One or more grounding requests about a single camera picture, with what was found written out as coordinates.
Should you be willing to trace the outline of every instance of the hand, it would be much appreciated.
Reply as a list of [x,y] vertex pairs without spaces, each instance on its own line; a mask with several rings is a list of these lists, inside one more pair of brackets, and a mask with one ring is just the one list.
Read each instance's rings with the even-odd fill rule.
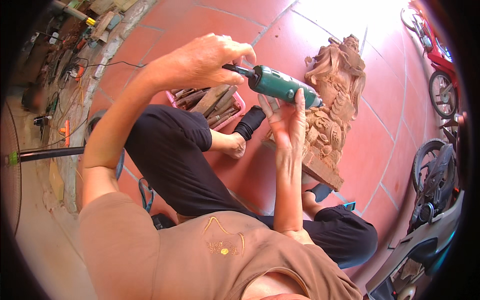
[[303,89],[298,89],[295,94],[295,106],[287,104],[280,107],[275,98],[261,94],[258,94],[258,102],[268,118],[277,149],[299,150],[301,153],[306,128]]
[[222,69],[222,66],[231,62],[240,64],[243,57],[252,64],[256,63],[250,44],[210,33],[152,61],[144,72],[158,90],[238,85],[244,82],[244,78],[236,72]]

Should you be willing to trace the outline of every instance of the wooden statue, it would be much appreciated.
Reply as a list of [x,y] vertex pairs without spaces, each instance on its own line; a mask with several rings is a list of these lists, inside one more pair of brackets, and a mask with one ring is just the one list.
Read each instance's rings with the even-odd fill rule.
[[[339,191],[343,179],[337,164],[342,157],[350,120],[358,114],[358,102],[365,86],[365,63],[359,55],[359,40],[350,35],[341,43],[328,39],[314,57],[313,70],[305,81],[315,88],[324,105],[306,111],[307,131],[303,148],[302,169],[315,180]],[[273,146],[271,132],[264,142]]]

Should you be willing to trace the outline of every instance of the tool pile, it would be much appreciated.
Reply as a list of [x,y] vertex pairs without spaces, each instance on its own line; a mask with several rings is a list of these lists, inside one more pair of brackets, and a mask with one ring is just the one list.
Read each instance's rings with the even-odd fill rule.
[[203,89],[171,90],[178,108],[190,112],[200,112],[207,119],[208,126],[214,129],[240,111],[240,105],[233,94],[236,85],[222,84]]

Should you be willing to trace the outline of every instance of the black sock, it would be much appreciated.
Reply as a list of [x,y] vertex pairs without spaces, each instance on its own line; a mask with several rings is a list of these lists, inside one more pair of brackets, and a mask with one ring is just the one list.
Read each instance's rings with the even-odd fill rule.
[[243,116],[233,132],[238,132],[245,141],[248,141],[252,138],[252,133],[262,124],[265,117],[266,115],[262,108],[254,105],[245,116]]
[[311,190],[306,190],[306,192],[312,192],[315,194],[315,202],[317,203],[325,199],[332,191],[332,189],[323,183],[315,185]]

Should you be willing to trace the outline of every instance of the green rotary tool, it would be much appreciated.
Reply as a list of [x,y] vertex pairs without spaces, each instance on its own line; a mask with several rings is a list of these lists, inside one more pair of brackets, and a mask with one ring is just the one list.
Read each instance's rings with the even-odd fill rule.
[[247,77],[250,89],[259,94],[275,97],[294,104],[295,93],[298,89],[303,88],[305,109],[323,105],[322,99],[311,86],[267,66],[260,65],[255,66],[253,69],[247,69],[225,64],[222,68]]

